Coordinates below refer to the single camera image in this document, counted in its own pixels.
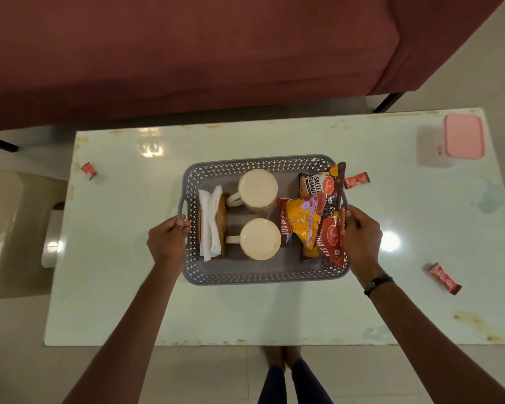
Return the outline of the yellow and red snack packet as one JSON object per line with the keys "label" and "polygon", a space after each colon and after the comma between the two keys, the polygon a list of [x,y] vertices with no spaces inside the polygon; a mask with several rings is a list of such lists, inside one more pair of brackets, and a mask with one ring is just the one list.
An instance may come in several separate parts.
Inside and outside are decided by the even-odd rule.
{"label": "yellow and red snack packet", "polygon": [[319,256],[315,244],[326,203],[327,194],[325,193],[317,193],[300,199],[278,198],[276,206],[282,246],[286,246],[291,235],[295,234],[303,245],[303,258]]}

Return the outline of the person's right forearm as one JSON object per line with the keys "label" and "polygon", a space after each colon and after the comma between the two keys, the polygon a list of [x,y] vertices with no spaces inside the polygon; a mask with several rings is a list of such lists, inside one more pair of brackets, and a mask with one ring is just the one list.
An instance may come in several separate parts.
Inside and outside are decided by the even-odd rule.
{"label": "person's right forearm", "polygon": [[505,387],[448,339],[391,277],[373,279],[364,293],[434,404],[505,404]]}

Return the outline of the person's leg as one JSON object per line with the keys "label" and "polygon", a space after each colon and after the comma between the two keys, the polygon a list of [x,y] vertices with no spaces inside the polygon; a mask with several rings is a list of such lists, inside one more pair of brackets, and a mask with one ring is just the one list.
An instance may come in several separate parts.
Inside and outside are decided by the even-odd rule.
{"label": "person's leg", "polygon": [[288,404],[283,368],[269,367],[257,404]]}
{"label": "person's leg", "polygon": [[291,377],[298,404],[334,404],[303,359],[298,359],[293,363]]}

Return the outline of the person's left forearm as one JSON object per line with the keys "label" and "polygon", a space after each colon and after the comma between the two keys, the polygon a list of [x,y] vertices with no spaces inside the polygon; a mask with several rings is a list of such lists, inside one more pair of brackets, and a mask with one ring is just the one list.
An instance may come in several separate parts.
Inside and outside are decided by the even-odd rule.
{"label": "person's left forearm", "polygon": [[138,404],[178,260],[157,260],[108,340],[62,404]]}

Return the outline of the white paper napkins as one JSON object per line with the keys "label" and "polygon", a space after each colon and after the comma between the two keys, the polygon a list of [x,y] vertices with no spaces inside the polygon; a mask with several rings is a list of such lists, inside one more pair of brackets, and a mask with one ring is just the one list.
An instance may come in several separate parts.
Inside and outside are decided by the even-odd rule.
{"label": "white paper napkins", "polygon": [[222,254],[221,240],[217,225],[217,213],[222,196],[222,186],[218,185],[212,193],[199,190],[200,200],[200,256],[204,262]]}

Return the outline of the grey perforated plastic basket tray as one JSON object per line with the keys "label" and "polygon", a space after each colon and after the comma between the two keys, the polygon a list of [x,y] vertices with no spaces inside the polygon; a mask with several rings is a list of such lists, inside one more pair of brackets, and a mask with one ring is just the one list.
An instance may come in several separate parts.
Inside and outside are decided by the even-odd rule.
{"label": "grey perforated plastic basket tray", "polygon": [[220,185],[224,193],[231,195],[237,190],[242,175],[252,169],[265,169],[277,180],[278,197],[296,198],[300,173],[315,174],[335,164],[335,160],[326,155],[291,155],[197,162],[189,166],[183,174],[182,196],[178,206],[178,212],[181,213],[183,205],[187,204],[188,217],[192,223],[183,270],[185,278],[194,285],[222,285],[317,281],[345,276],[350,270],[345,255],[342,267],[330,264],[321,256],[301,260],[303,245],[295,235],[284,240],[284,246],[266,261],[255,261],[247,257],[238,244],[229,244],[224,255],[208,262],[200,256],[199,190],[212,192]]}

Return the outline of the dark maroon snack packet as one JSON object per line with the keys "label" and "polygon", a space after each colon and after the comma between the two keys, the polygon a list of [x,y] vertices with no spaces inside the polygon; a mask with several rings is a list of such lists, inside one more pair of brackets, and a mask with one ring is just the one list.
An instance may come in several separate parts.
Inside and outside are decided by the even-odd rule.
{"label": "dark maroon snack packet", "polygon": [[311,193],[322,192],[326,194],[326,204],[323,208],[322,217],[326,218],[334,212],[338,212],[344,204],[346,163],[338,162],[329,169],[310,176]]}

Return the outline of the person's left foot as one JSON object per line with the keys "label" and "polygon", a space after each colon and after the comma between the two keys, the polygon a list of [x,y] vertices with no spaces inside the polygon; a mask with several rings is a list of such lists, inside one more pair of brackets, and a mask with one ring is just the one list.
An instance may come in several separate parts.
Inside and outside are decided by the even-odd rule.
{"label": "person's left foot", "polygon": [[285,373],[285,346],[262,346],[262,353],[267,362],[268,369],[275,368],[281,371],[283,374]]}

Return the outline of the person's left leg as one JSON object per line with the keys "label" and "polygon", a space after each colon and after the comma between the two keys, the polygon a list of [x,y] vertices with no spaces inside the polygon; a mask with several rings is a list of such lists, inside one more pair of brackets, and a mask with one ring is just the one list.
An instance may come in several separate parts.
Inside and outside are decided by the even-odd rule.
{"label": "person's left leg", "polygon": [[283,368],[269,367],[257,404],[288,404]]}

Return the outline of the person's right leg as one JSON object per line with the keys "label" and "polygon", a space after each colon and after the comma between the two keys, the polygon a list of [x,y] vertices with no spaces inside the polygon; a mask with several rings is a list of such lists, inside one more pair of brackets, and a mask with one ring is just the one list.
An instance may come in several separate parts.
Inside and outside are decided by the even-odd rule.
{"label": "person's right leg", "polygon": [[293,363],[291,377],[298,404],[334,404],[303,359],[298,359]]}

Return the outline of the brown and white peanut packet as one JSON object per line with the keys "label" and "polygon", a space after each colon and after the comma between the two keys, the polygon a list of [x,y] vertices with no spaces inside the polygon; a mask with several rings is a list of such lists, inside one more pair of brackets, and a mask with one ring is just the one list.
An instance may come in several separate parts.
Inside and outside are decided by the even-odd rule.
{"label": "brown and white peanut packet", "polygon": [[328,171],[320,172],[315,175],[300,173],[299,198],[306,199],[318,193],[324,193],[330,196],[335,190],[336,181],[336,177],[333,177]]}

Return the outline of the person's left hand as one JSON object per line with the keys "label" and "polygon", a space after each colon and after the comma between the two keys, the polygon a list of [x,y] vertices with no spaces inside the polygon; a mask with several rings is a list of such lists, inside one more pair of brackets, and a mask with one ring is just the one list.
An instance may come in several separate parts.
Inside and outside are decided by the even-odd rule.
{"label": "person's left hand", "polygon": [[174,276],[183,271],[186,241],[190,233],[175,231],[177,219],[187,220],[185,215],[176,215],[163,221],[149,230],[146,242],[155,266]]}

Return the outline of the person's right foot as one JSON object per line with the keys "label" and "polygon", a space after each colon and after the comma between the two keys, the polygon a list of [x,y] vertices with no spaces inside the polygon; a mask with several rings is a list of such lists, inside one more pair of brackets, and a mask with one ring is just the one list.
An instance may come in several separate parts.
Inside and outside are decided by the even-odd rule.
{"label": "person's right foot", "polygon": [[283,347],[283,359],[284,359],[285,365],[289,369],[293,369],[294,365],[298,361],[303,360],[301,346],[284,346]]}

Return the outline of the person's foot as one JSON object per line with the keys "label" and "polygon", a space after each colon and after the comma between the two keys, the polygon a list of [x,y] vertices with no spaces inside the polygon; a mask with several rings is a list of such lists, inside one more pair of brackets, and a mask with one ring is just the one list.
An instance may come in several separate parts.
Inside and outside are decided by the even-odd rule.
{"label": "person's foot", "polygon": [[283,347],[283,359],[284,359],[285,365],[289,369],[293,369],[294,365],[298,361],[303,360],[301,346],[284,346]]}
{"label": "person's foot", "polygon": [[262,353],[267,362],[268,369],[275,368],[281,371],[283,374],[285,373],[285,346],[262,346]]}

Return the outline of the maroon fabric sofa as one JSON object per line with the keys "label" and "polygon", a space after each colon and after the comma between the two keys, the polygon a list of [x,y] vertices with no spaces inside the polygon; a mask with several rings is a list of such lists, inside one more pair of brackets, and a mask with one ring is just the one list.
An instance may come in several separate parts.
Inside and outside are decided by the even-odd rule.
{"label": "maroon fabric sofa", "polygon": [[400,96],[504,1],[0,0],[0,131]]}

